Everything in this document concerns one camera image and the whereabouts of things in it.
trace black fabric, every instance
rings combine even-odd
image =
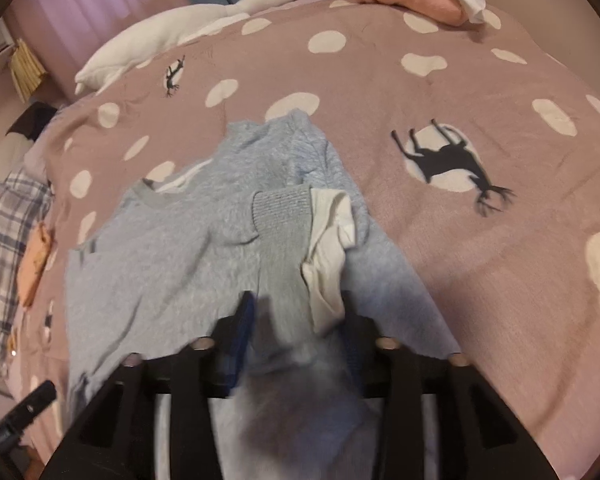
[[[22,115],[7,130],[7,133],[16,132],[35,142],[57,111],[57,108],[46,103],[33,103],[23,111]]]

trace deer silhouette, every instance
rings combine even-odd
[[[469,176],[469,180],[474,183],[474,186],[479,191],[478,197],[475,199],[475,209],[480,216],[486,217],[493,211],[502,211],[502,209],[488,203],[491,191],[500,196],[503,209],[512,203],[511,197],[515,196],[515,193],[506,187],[499,187],[491,184],[491,181],[484,171],[484,168],[480,165],[480,162],[478,162],[475,155],[466,148],[466,139],[460,135],[456,129],[451,126],[440,126],[435,119],[431,120],[431,124],[433,124],[440,135],[444,137],[446,142],[448,142],[448,144],[442,146],[442,148],[437,151],[421,148],[418,139],[416,139],[416,130],[412,128],[409,130],[409,136],[413,142],[413,151],[415,153],[408,153],[400,142],[395,130],[391,132],[391,136],[398,145],[400,152],[402,152],[406,158],[418,165],[427,184],[431,183],[431,179],[435,175],[446,173],[451,170],[467,170],[473,173]],[[453,140],[449,135],[449,132],[456,134],[459,140]]]
[[[184,68],[184,55],[182,56],[182,59],[178,60],[178,64],[177,64],[176,68],[174,68],[172,70],[171,66],[167,67],[167,97],[171,97],[173,95],[171,93],[172,90],[176,91],[178,88],[180,88],[180,85],[176,85],[173,83],[173,78],[183,68]]]

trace clothing pile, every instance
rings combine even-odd
[[[52,201],[48,186],[13,171],[0,182],[0,360],[4,361],[18,306],[17,277],[29,234]]]
[[[332,330],[340,290],[416,352],[445,358],[458,344],[298,110],[230,124],[211,160],[136,183],[70,255],[70,415],[126,355],[177,352],[244,290],[257,295],[246,373],[231,399],[211,402],[225,478],[370,478],[377,414]]]

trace pink curtain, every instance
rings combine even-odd
[[[100,46],[134,23],[188,0],[14,0],[4,17],[75,100],[74,76]]]

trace ribbed cuff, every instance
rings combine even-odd
[[[262,240],[282,234],[288,237],[290,223],[307,221],[311,211],[311,186],[291,186],[261,191],[253,198],[253,224]]]

